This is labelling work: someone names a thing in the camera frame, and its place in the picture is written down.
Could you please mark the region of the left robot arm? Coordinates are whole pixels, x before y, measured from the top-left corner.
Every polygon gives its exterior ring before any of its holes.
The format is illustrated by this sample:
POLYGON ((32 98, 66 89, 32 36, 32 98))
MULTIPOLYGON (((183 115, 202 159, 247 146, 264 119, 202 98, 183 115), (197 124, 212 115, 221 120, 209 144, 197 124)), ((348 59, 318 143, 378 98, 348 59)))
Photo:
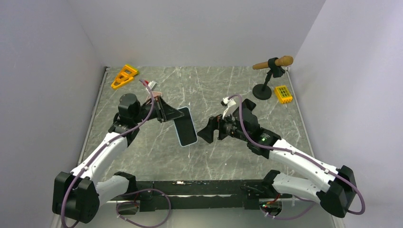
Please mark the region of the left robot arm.
POLYGON ((52 211, 76 223, 89 223, 100 206, 115 197, 129 200, 138 187, 134 175, 119 171, 107 181, 101 176, 115 158, 125 151, 140 126, 156 119, 164 123, 184 116, 160 96, 141 104, 135 94, 120 97, 118 112, 101 144, 70 172, 60 172, 54 181, 52 211))

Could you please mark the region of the phone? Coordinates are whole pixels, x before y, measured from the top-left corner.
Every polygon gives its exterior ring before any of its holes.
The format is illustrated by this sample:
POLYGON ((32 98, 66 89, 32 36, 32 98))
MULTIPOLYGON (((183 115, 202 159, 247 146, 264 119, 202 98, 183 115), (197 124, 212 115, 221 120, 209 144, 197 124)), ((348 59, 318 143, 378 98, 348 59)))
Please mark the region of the phone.
POLYGON ((175 130, 182 147, 195 144, 198 141, 196 130, 189 107, 181 107, 178 109, 184 115, 174 120, 175 130))

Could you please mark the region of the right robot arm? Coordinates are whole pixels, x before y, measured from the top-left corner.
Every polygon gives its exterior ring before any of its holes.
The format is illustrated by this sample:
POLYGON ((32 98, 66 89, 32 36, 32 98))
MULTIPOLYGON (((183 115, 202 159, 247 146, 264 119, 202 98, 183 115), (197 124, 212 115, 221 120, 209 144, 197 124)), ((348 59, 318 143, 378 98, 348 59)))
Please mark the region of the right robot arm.
POLYGON ((353 170, 343 165, 336 166, 321 162, 292 146, 278 134, 265 129, 258 123, 252 111, 256 104, 245 99, 241 106, 235 100, 223 98, 226 107, 223 114, 212 116, 197 135, 207 143, 226 137, 247 143, 247 147, 258 156, 280 162, 302 175, 301 178, 271 170, 262 181, 262 191, 267 197, 289 194, 318 203, 326 212, 344 218, 353 213, 350 206, 358 195, 353 170))

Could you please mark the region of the pink phone case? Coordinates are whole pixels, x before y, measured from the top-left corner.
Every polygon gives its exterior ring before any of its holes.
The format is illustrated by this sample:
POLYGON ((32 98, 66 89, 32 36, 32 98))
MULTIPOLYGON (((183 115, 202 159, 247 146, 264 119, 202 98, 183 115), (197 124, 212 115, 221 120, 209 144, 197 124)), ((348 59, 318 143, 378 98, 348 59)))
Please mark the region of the pink phone case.
MULTIPOLYGON (((157 97, 163 97, 163 93, 162 93, 162 92, 159 92, 159 91, 153 91, 153 92, 152 92, 152 95, 153 95, 153 97, 154 97, 155 100, 157 99, 157 97)), ((151 100, 151 96, 148 95, 147 98, 146 98, 146 100, 145 100, 145 102, 149 102, 150 100, 151 100)))

